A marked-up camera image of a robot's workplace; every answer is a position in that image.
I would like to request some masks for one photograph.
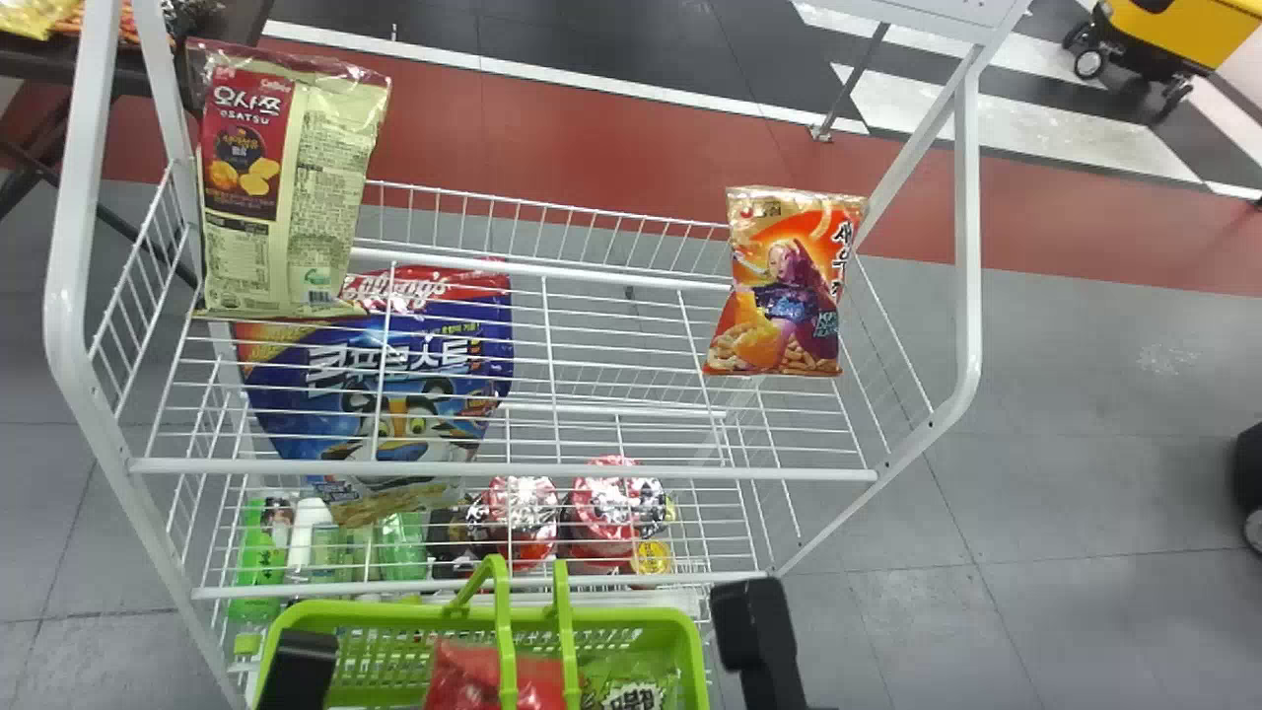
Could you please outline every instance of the yellow cart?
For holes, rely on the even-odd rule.
[[[1113,63],[1164,83],[1161,120],[1191,92],[1193,76],[1218,69],[1258,24],[1262,0],[1102,0],[1061,47],[1079,48],[1079,78],[1095,78]]]

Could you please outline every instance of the cart handle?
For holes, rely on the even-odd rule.
[[[553,562],[553,605],[549,615],[557,617],[557,638],[560,639],[562,689],[565,710],[578,710],[578,652],[574,649],[574,609],[569,605],[569,570],[564,560]]]
[[[464,589],[443,607],[444,617],[467,617],[469,600],[491,578],[495,590],[495,647],[500,652],[500,707],[517,707],[517,652],[512,646],[512,624],[509,619],[509,565],[502,555],[487,555],[473,571]]]

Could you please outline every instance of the green shopping basket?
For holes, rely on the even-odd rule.
[[[493,579],[495,604],[469,605],[487,578]],[[509,569],[500,555],[482,560],[464,589],[443,605],[338,600],[294,604],[273,622],[268,633],[260,692],[281,629],[337,636],[337,663],[326,707],[422,705],[429,687],[433,643],[452,638],[493,644],[498,649],[502,710],[515,710],[517,705],[517,653],[559,657],[567,710],[578,710],[579,658],[644,651],[670,660],[679,668],[684,709],[709,709],[700,634],[692,619],[678,609],[572,608],[563,560],[553,567],[550,607],[510,605]],[[252,705],[257,705],[257,697]]]

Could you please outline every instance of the blue cereal box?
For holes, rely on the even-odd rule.
[[[456,504],[458,477],[416,474],[473,459],[509,393],[509,276],[400,266],[347,276],[342,298],[362,314],[235,323],[259,424],[284,459],[399,465],[394,478],[309,477],[338,525]]]

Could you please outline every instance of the red floor stripe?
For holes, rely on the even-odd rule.
[[[394,77],[369,170],[380,179],[722,221],[726,185],[864,194],[899,150],[877,137],[837,134],[825,145],[793,124],[336,48],[262,44]],[[21,135],[40,101],[54,96],[25,88],[0,131]],[[151,105],[124,98],[120,111],[127,121],[111,121],[105,175],[153,182],[162,149]],[[864,251],[949,262],[953,184],[950,153],[930,151]],[[989,267],[1262,295],[1262,213],[1241,199],[983,156],[982,211]]]

